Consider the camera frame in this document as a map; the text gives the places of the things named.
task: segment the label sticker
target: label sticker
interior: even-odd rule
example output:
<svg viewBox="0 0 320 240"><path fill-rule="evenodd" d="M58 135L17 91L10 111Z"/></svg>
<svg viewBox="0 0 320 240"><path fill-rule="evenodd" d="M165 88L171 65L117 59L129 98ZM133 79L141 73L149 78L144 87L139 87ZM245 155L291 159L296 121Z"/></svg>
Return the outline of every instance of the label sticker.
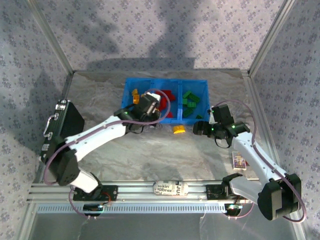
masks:
<svg viewBox="0 0 320 240"><path fill-rule="evenodd" d="M42 151L48 151L49 145L50 145L50 144L43 144L41 150L42 150Z"/></svg>
<svg viewBox="0 0 320 240"><path fill-rule="evenodd" d="M241 154L238 151L232 152L232 160L233 160L233 169L242 169L242 170L247 169L246 160L244 159L243 156L241 156Z"/></svg>
<svg viewBox="0 0 320 240"><path fill-rule="evenodd" d="M153 192L156 195L186 196L189 186L183 181L156 181L153 184Z"/></svg>

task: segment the blue plastic bin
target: blue plastic bin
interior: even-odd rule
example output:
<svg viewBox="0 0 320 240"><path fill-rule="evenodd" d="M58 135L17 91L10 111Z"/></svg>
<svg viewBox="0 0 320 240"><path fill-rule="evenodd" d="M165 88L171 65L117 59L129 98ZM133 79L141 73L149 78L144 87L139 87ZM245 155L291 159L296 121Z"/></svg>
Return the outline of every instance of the blue plastic bin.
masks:
<svg viewBox="0 0 320 240"><path fill-rule="evenodd" d="M158 78L127 78L124 86L121 107L124 108L133 103L132 91L138 90L138 94L145 93L148 89L171 90L175 96L175 101L171 102L173 118L166 118L161 121L162 124L181 124L192 125L197 121L209 121L208 109L210 109L208 82L207 80L185 80L185 79L158 79ZM182 113L187 107L182 104L182 96L187 91L191 91L200 98L193 114L183 118ZM203 119L196 119L197 115L203 116Z"/></svg>

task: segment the metal base plate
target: metal base plate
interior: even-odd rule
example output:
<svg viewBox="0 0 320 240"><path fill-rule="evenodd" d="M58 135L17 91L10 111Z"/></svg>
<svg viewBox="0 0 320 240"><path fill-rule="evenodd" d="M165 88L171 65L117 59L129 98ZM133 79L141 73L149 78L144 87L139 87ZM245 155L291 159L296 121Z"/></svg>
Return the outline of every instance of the metal base plate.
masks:
<svg viewBox="0 0 320 240"><path fill-rule="evenodd" d="M82 201L82 202L106 202L106 201L116 201L118 195L118 186L117 185L103 185L101 194L94 200L89 194L82 191L80 188L74 190L73 201Z"/></svg>

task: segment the small card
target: small card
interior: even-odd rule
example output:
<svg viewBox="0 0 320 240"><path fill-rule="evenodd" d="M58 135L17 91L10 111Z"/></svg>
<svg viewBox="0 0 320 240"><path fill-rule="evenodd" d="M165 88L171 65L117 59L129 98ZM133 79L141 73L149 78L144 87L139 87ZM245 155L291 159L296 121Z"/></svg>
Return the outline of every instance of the small card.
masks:
<svg viewBox="0 0 320 240"><path fill-rule="evenodd" d="M233 169L242 169L242 170L247 169L246 160L241 156L240 152L233 151L232 160L233 160Z"/></svg>

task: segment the patterned wallpaper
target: patterned wallpaper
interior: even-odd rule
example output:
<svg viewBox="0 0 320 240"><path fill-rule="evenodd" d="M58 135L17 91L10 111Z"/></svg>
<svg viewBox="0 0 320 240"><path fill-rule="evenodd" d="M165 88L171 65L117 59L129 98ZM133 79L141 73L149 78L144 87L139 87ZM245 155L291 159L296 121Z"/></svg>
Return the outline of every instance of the patterned wallpaper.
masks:
<svg viewBox="0 0 320 240"><path fill-rule="evenodd" d="M298 0L254 76L282 166L302 179L320 239L320 2Z"/></svg>
<svg viewBox="0 0 320 240"><path fill-rule="evenodd" d="M0 1L0 239L13 239L66 73L24 1Z"/></svg>
<svg viewBox="0 0 320 240"><path fill-rule="evenodd" d="M74 70L248 69L283 0L38 1Z"/></svg>

